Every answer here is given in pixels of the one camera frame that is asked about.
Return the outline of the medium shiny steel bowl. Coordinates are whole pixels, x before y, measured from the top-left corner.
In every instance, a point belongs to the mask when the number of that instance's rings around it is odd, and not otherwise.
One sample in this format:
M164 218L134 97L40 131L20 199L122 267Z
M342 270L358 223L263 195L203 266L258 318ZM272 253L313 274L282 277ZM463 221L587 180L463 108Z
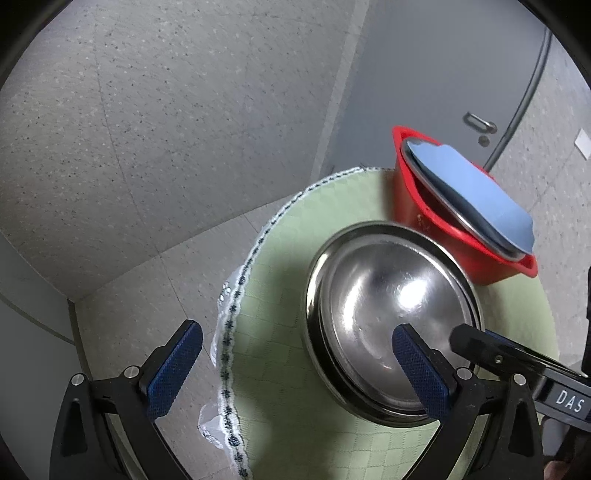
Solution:
M370 422L411 428L431 423L394 355L392 338L411 324L453 367L452 330L483 329L475 288L439 243L398 223L367 221L325 242L308 268L304 343L339 404Z

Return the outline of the small plain steel bowl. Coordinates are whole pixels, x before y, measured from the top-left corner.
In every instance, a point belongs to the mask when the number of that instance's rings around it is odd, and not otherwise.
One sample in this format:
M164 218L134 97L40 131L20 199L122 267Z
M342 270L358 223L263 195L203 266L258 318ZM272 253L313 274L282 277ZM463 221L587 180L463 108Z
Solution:
M322 276L322 332L335 363L353 385L380 406L410 416L425 413L394 357L392 337L401 323L454 367L452 330L481 327L480 305L458 265L432 242L390 233L360 233L329 255Z

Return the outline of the round table with lace cloth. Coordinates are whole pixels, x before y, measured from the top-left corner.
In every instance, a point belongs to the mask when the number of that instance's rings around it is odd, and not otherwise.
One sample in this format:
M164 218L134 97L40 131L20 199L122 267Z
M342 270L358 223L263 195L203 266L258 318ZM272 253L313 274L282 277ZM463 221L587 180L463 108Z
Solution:
M242 479L407 479L436 425L388 428L339 406L305 353L304 291L332 234L384 220L394 172L352 169L298 193L270 219L221 297L211 347L218 437Z

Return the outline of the red plastic basin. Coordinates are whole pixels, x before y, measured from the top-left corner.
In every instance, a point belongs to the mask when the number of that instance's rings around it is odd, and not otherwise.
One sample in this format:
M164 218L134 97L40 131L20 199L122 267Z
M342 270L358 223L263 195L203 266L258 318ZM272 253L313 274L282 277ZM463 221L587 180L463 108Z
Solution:
M403 156L403 142L416 138L436 143L435 139L405 126L394 126L392 137L396 152L392 180L394 221L413 228L442 245L477 285L490 285L518 274L530 278L538 275L535 256L527 254L519 261L510 261L489 250L461 226L408 167Z

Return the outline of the grey door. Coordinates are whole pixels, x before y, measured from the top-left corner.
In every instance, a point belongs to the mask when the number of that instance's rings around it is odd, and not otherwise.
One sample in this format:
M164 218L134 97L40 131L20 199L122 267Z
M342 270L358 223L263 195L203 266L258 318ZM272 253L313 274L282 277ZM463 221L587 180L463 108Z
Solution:
M492 168L533 97L550 43L549 29L519 1L373 2L322 173L393 166L396 125ZM466 125L468 111L498 132Z

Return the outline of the white wall switch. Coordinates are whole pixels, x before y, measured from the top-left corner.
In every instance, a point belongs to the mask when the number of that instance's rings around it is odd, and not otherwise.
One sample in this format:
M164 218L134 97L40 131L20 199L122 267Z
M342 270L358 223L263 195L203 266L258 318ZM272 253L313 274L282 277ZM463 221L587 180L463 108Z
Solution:
M583 128L579 130L574 145L585 160L591 159L591 138Z

